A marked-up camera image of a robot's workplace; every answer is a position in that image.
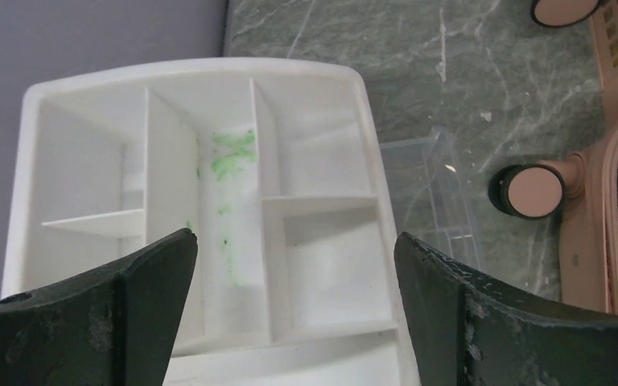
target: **white plastic organizer tray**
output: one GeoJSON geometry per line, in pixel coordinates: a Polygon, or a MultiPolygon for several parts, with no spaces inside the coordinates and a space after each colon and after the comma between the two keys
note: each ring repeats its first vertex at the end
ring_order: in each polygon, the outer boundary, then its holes
{"type": "Polygon", "coordinates": [[[2,296],[187,226],[200,251],[166,384],[418,384],[356,72],[185,60],[27,92],[2,296]]]}

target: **transparent plastic box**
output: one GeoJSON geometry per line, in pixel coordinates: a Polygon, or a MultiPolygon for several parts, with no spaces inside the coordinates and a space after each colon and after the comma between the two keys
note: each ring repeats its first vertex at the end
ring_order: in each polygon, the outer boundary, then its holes
{"type": "Polygon", "coordinates": [[[429,137],[384,143],[381,152],[397,232],[484,271],[466,180],[448,130],[435,127],[429,137]]]}

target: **green paint stain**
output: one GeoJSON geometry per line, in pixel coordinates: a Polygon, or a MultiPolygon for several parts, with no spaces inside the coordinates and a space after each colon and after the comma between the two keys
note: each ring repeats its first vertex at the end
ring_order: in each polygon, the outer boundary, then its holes
{"type": "Polygon", "coordinates": [[[234,286],[240,287],[241,283],[236,278],[236,274],[233,269],[233,254],[231,253],[231,243],[229,242],[229,239],[225,237],[222,238],[221,240],[219,240],[218,245],[219,245],[219,250],[224,255],[225,262],[226,262],[226,271],[229,272],[229,276],[231,277],[231,282],[233,283],[234,286]]]}
{"type": "Polygon", "coordinates": [[[217,210],[219,212],[220,215],[225,215],[226,213],[231,212],[231,206],[230,205],[221,205],[219,207],[219,210],[217,210]]]}
{"type": "Polygon", "coordinates": [[[240,163],[242,161],[257,161],[257,155],[252,149],[254,133],[251,129],[242,135],[215,134],[212,140],[217,145],[226,147],[229,151],[225,156],[212,162],[212,171],[214,171],[217,181],[221,181],[226,175],[241,171],[240,163]]]}

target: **basket wheel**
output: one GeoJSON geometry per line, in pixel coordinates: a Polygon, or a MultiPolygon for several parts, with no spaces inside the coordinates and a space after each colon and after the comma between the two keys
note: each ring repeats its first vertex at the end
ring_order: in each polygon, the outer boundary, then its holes
{"type": "Polygon", "coordinates": [[[558,171],[550,166],[512,165],[492,177],[488,195],[499,211],[526,220],[538,220],[562,207],[565,183],[558,171]]]}
{"type": "Polygon", "coordinates": [[[607,0],[532,0],[529,14],[542,27],[567,27],[591,16],[607,0]]]}

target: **green marble floor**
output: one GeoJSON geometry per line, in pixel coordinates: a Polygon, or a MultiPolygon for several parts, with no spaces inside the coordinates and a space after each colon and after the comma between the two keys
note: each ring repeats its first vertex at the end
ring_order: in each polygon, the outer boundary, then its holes
{"type": "Polygon", "coordinates": [[[513,0],[233,0],[233,56],[318,60],[365,79],[381,142],[455,135],[487,271],[559,297],[557,220],[526,222],[489,203],[503,166],[559,158],[604,119],[586,23],[536,26],[513,0]]]}

